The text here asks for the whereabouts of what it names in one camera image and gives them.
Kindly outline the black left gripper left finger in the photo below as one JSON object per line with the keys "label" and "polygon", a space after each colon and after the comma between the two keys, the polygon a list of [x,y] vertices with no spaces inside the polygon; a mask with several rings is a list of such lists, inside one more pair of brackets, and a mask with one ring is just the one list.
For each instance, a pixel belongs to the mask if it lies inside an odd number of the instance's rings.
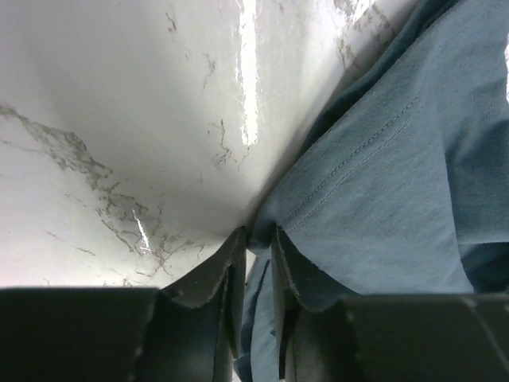
{"label": "black left gripper left finger", "polygon": [[7,288],[4,381],[229,381],[239,355],[246,231],[169,286]]}

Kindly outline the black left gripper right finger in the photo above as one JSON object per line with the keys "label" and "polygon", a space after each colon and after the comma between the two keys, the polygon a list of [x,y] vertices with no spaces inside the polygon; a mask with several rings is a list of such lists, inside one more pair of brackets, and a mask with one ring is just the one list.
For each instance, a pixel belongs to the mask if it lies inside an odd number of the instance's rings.
{"label": "black left gripper right finger", "polygon": [[505,294],[360,295],[271,235],[284,381],[505,381]]}

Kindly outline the slate blue t shirt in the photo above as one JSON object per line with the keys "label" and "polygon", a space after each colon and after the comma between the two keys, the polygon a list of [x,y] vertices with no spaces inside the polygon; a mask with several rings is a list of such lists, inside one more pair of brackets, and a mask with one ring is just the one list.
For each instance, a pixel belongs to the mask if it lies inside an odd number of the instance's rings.
{"label": "slate blue t shirt", "polygon": [[508,289],[508,4],[421,1],[256,217],[236,368],[276,381],[270,241],[359,294]]}

